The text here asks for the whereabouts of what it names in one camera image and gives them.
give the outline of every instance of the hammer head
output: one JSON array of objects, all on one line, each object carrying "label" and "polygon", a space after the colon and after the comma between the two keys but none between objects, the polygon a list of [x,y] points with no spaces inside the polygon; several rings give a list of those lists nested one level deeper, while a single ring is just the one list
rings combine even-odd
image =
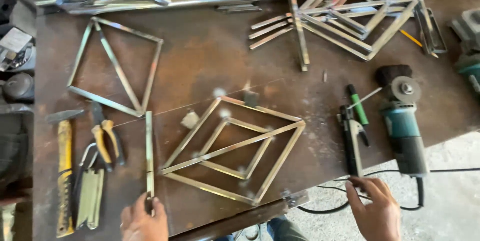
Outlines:
[{"label": "hammer head", "polygon": [[85,110],[67,110],[62,112],[57,112],[54,114],[47,115],[45,121],[50,124],[59,123],[60,121],[67,119],[74,119],[78,116],[81,116],[85,113]]}]

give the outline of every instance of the hammer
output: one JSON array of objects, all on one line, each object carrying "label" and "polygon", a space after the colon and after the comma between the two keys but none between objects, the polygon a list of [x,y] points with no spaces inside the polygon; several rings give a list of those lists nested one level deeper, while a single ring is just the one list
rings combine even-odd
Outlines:
[{"label": "hammer", "polygon": [[57,238],[72,234],[72,126],[70,119],[83,115],[85,110],[68,110],[45,117],[50,124],[58,123],[58,221]]}]

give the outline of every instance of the finger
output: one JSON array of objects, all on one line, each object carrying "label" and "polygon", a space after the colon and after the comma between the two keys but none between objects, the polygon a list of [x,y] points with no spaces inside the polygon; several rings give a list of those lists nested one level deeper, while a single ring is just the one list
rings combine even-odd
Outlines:
[{"label": "finger", "polygon": [[392,192],[390,191],[390,188],[381,179],[379,179],[379,178],[368,178],[368,180],[372,181],[385,196],[387,196],[387,197],[392,196]]},{"label": "finger", "polygon": [[163,206],[162,202],[157,197],[154,197],[152,200],[153,203],[153,210],[155,211],[155,218],[161,218],[166,216],[165,214],[165,207]]},{"label": "finger", "polygon": [[366,191],[373,202],[383,201],[387,198],[381,190],[367,178],[351,176],[348,180],[351,181],[354,186]]},{"label": "finger", "polygon": [[348,199],[348,202],[350,203],[350,207],[352,208],[353,216],[357,218],[365,211],[365,206],[360,200],[357,190],[355,189],[355,187],[353,187],[353,184],[351,182],[347,181],[345,183],[345,189],[346,197]]},{"label": "finger", "polygon": [[120,213],[120,230],[122,233],[128,229],[130,223],[132,222],[132,208],[130,206],[123,208],[122,212]]},{"label": "finger", "polygon": [[144,192],[133,205],[133,219],[138,219],[147,215],[145,211],[145,200],[147,199],[147,192]]}]

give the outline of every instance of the grinder disc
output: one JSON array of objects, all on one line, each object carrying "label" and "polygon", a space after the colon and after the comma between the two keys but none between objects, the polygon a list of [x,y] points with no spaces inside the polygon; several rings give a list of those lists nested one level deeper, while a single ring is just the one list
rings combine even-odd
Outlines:
[{"label": "grinder disc", "polygon": [[420,99],[422,91],[420,90],[420,85],[416,80],[406,77],[398,76],[393,79],[390,84],[392,95],[397,98],[397,100],[404,103],[414,103]]}]

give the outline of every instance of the green marker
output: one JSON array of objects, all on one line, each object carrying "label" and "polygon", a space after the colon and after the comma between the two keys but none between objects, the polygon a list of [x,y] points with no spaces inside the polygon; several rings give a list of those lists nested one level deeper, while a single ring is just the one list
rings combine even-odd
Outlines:
[{"label": "green marker", "polygon": [[[357,91],[355,91],[355,87],[352,84],[347,85],[348,93],[350,94],[350,98],[352,99],[352,104],[355,104],[360,101],[359,95]],[[358,119],[362,126],[368,125],[367,115],[365,115],[365,111],[363,111],[362,103],[358,103],[354,106],[355,111],[357,112]]]}]

